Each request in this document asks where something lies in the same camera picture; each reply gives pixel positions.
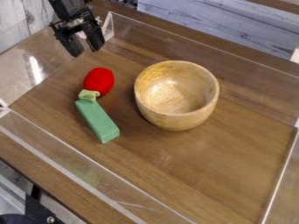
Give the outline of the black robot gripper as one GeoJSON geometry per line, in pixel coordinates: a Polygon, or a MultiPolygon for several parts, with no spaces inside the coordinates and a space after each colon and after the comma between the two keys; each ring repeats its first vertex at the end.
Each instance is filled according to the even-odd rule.
{"type": "Polygon", "coordinates": [[[51,22],[56,39],[60,41],[72,57],[79,57],[84,47],[79,38],[68,30],[68,23],[79,20],[80,28],[87,36],[91,50],[98,51],[106,44],[104,35],[99,21],[95,17],[91,0],[48,0],[58,19],[51,22]]]}

